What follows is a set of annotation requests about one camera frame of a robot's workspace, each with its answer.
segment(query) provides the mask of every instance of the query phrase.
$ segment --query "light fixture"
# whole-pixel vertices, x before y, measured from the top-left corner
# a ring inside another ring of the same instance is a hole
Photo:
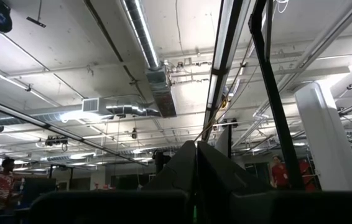
[[[82,165],[85,165],[86,163],[85,162],[76,162],[76,163],[72,163],[70,164],[71,166],[82,166]]]
[[[91,152],[91,153],[79,153],[79,154],[74,154],[70,156],[70,159],[84,159],[88,156],[96,156],[96,153]]]
[[[306,145],[304,142],[295,142],[294,146],[304,146]]]

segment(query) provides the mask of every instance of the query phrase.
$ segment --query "ceiling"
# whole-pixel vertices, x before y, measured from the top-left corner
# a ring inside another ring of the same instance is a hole
[[[195,63],[212,61],[220,2],[142,0],[154,49],[160,59],[174,65],[178,62],[184,64],[183,69],[171,72],[172,93],[178,114],[176,118],[134,118],[127,114],[122,119],[117,117],[88,124],[75,120],[52,124],[83,137],[89,136],[91,141],[113,151],[130,153],[129,156],[138,158],[148,158],[150,154],[131,154],[133,150],[179,146],[186,140],[195,139],[203,126],[210,78],[210,66],[205,63],[196,66]],[[276,9],[271,62],[277,81],[299,66],[304,52],[327,31],[350,2],[291,0],[285,12],[279,13]],[[28,16],[37,18],[39,0],[7,0],[6,3],[11,7],[13,20],[13,30],[6,35],[29,55],[0,35],[0,74],[20,85],[30,86],[37,94],[0,79],[0,103],[30,113],[31,110],[80,105],[81,96],[111,97],[118,102],[154,101],[145,75],[144,58],[119,1],[91,0],[113,46],[103,35],[83,0],[43,1],[40,21],[46,28],[26,20]],[[254,0],[251,0],[248,15],[253,5]],[[228,85],[237,75],[250,39],[246,19]],[[340,55],[344,57],[327,58]],[[256,53],[248,55],[246,62],[246,68],[238,77],[238,91],[241,95],[231,99],[235,103],[225,114],[226,119],[236,118],[239,122],[239,126],[234,129],[233,140],[237,140],[253,124],[255,110],[267,100]],[[42,65],[53,72],[45,72]],[[130,74],[125,72],[123,66],[127,66]],[[133,78],[138,80],[138,88],[131,83]],[[281,93],[285,115],[293,133],[303,130],[294,92],[315,80],[328,80],[333,84],[331,91],[337,106],[346,108],[352,105],[352,90],[340,97],[346,87],[352,84],[352,23]],[[155,103],[150,107],[157,109]],[[246,144],[276,134],[271,110],[268,109],[265,114],[269,119],[258,127],[261,132],[253,131],[238,148],[244,149]],[[346,117],[352,119],[352,113]],[[342,120],[346,129],[352,129],[352,122],[346,118]],[[133,128],[139,133],[137,139],[132,138]],[[216,140],[220,134],[219,129],[213,131],[211,141]],[[49,135],[54,133],[32,124],[5,126],[0,133],[0,156],[7,154],[39,161],[43,157],[82,152],[95,152],[97,156],[100,154],[98,150],[72,140],[69,141],[67,152],[63,152],[61,146],[45,147],[42,143],[37,143],[44,142]],[[114,163],[116,159],[96,157],[89,159],[87,164],[94,166],[98,161]]]

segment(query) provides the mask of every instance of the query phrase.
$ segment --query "ventilation duct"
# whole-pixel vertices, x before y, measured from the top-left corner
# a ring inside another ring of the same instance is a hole
[[[176,117],[176,105],[170,88],[171,83],[165,67],[159,61],[154,50],[143,6],[140,0],[122,0],[122,6],[144,55],[148,68],[146,76],[154,101],[162,117]]]
[[[110,115],[107,119],[113,119],[118,114],[131,114],[135,116],[160,116],[160,113],[154,109],[146,108],[138,103],[128,103],[125,105],[117,105],[116,102],[105,102],[106,114]],[[40,121],[52,123],[62,121],[62,116],[69,112],[81,111],[81,105],[62,106],[57,108],[29,110],[24,113],[31,115],[33,118]],[[15,124],[26,124],[27,122],[10,117],[5,114],[0,114],[0,126],[9,126]]]

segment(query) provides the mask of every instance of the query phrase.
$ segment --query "pillar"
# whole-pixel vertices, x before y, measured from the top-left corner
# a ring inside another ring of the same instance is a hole
[[[103,186],[107,184],[105,166],[97,166],[97,170],[90,174],[90,190],[96,189],[95,184],[98,184],[99,189],[103,189]]]
[[[295,93],[323,190],[352,190],[352,149],[331,91],[313,82]]]

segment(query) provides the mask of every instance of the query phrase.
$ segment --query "fluorescent light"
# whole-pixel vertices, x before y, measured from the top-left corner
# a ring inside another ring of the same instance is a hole
[[[151,160],[151,157],[138,157],[138,158],[133,158],[136,161],[140,161],[140,160]]]
[[[100,131],[100,129],[94,127],[94,126],[90,126],[90,129],[96,131],[97,133],[103,133],[102,131]]]
[[[304,142],[295,142],[294,146],[304,146],[306,145]]]
[[[87,156],[95,156],[96,153],[91,152],[91,153],[79,153],[79,154],[74,154],[70,156],[70,159],[84,159]]]
[[[26,161],[14,161],[15,165],[19,165],[19,164],[27,164],[28,162]]]
[[[85,165],[86,163],[85,162],[76,162],[76,163],[73,163],[73,164],[70,164],[71,166],[82,166],[82,165]]]

